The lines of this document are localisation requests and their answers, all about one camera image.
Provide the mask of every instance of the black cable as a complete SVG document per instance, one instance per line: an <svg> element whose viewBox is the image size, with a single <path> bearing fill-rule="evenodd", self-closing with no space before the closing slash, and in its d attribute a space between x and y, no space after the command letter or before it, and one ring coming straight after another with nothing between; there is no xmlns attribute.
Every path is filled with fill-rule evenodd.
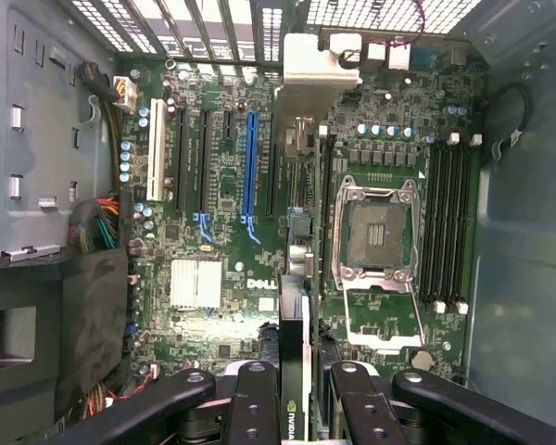
<svg viewBox="0 0 556 445"><path fill-rule="evenodd" d="M531 114L533 111L533 98L531 95L531 91L526 85L518 82L511 82L501 86L499 90L497 90L484 102L482 110L486 111L492 104L498 102L503 96L505 96L511 90L514 90L517 93L519 93L519 95L523 99L523 104L524 104L523 117L521 118L521 122L519 122L519 125L513 132L511 132L504 139L495 142L492 145L490 151L485 156L483 156L482 158L483 166L485 164L488 164L492 159L498 162L500 160L500 157L502 156L502 153L506 149L514 146L517 143L519 137L525 131L527 125L529 124L529 120L531 119Z"/></svg>

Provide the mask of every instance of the metal bracket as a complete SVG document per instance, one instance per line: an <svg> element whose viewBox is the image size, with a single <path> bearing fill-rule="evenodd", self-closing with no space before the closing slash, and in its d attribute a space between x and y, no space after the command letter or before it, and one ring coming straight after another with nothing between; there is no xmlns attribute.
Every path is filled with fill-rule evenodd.
<svg viewBox="0 0 556 445"><path fill-rule="evenodd" d="M54 255L56 253L59 253L60 250L60 246L42 246L40 248L27 246L25 248L22 248L21 250L7 250L4 252L4 255L10 257L10 262L18 262L45 257L47 255Z"/></svg>

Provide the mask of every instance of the white connector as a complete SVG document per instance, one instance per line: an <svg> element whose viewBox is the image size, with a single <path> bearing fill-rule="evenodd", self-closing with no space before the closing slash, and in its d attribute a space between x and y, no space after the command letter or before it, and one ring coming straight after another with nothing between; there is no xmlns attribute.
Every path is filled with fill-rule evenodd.
<svg viewBox="0 0 556 445"><path fill-rule="evenodd" d="M136 112L136 101L138 100L138 85L132 82L129 77L114 76L113 86L120 94L120 100L113 105L126 113L134 114Z"/></svg>
<svg viewBox="0 0 556 445"><path fill-rule="evenodd" d="M148 135L148 178L146 200L163 200L165 176L166 104L162 99L150 101L150 133Z"/></svg>

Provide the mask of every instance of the heatsink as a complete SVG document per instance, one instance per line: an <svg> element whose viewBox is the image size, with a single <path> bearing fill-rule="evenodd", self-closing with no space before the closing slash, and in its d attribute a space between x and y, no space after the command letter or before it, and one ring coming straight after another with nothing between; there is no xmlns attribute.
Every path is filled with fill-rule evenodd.
<svg viewBox="0 0 556 445"><path fill-rule="evenodd" d="M173 260L171 306L180 310L221 306L221 261Z"/></svg>

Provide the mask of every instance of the motherboard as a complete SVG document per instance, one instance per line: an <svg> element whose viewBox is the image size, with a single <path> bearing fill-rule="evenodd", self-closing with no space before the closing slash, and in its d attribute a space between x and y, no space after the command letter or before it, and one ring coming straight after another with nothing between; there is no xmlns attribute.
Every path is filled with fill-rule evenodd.
<svg viewBox="0 0 556 445"><path fill-rule="evenodd" d="M273 99L282 83L277 72L243 68L221 75L188 65L169 69L159 61L129 62L126 70L136 79L141 106L122 128L132 146L123 186L133 192L135 210L129 251L136 274L136 369L156 362L163 373L193 366L220 376L231 362L258 358L259 328L278 323L289 217L297 209L312 209L317 199L322 202L321 218L313 222L322 238L319 315L342 356L391 375L408 367L417 349L383 354L348 344L344 296L331 268L335 239L338 258L359 266L406 263L413 251L420 252L414 282L423 350L432 355L438 374L461 369L466 317L452 306L465 301L469 286L477 150L461 144L465 155L452 155L457 171L454 162L435 153L437 144L441 153L453 145L457 134L469 141L481 133L474 101L484 93L485 71L478 60L458 67L432 57L409 71L363 74L362 85L338 98L322 122L327 131L319 166L313 157L293 162L275 147ZM155 113L161 102L164 110ZM157 132L163 142L153 157ZM461 184L452 184L459 170ZM447 182L433 184L434 172ZM320 190L315 175L321 176ZM419 198L416 225L405 207L390 203L348 205L340 218L336 204L345 178L374 189L401 189L410 181ZM438 198L445 190L455 191ZM438 220L429 215L441 213L437 206L461 217L455 226L440 224L445 233L432 237ZM383 223L369 224L367 232L366 224L356 224L363 219ZM443 296L424 291L422 275L426 262L436 267L424 273L447 270L447 255L431 258L423 246L430 242L430 249L438 250L436 243L448 238L454 247L449 243L443 250L458 257L459 281L453 283L459 285ZM347 297L355 332L385 340L418 332L408 292L372 287L348 291ZM446 310L433 309L445 301Z"/></svg>

